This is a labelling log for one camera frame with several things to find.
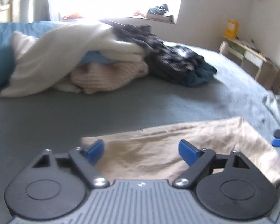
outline dark folded cloth on window sill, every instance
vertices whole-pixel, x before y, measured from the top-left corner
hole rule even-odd
[[[166,46],[150,32],[150,25],[137,27],[109,20],[103,22],[114,27],[119,40],[134,42],[145,49],[144,61],[149,66],[149,72],[157,77],[186,87],[196,87],[209,82],[217,73],[216,68],[186,45]]]

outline gray bed sheet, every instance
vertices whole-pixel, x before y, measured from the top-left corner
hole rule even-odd
[[[262,104],[265,89],[224,56],[194,50],[218,70],[210,83],[197,88],[147,76],[93,95],[48,89],[23,98],[0,98],[0,224],[10,219],[6,186],[45,148],[66,152],[85,136],[234,116],[244,117],[271,141],[278,124]],[[270,218],[280,223],[280,198]]]

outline yellow container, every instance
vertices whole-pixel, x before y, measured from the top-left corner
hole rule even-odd
[[[239,22],[230,19],[228,20],[228,25],[226,27],[224,36],[229,39],[235,39],[237,37],[238,29],[239,29]]]

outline curtain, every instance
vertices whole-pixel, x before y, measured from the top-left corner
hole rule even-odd
[[[21,0],[21,22],[31,23],[48,20],[51,20],[49,0]]]

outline ribbed gray plate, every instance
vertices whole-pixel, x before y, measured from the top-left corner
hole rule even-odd
[[[35,224],[14,218],[10,224]],[[73,213],[48,224],[231,224],[205,211],[187,190],[172,188],[166,180],[117,180],[93,190]],[[245,224],[272,224],[263,218]]]

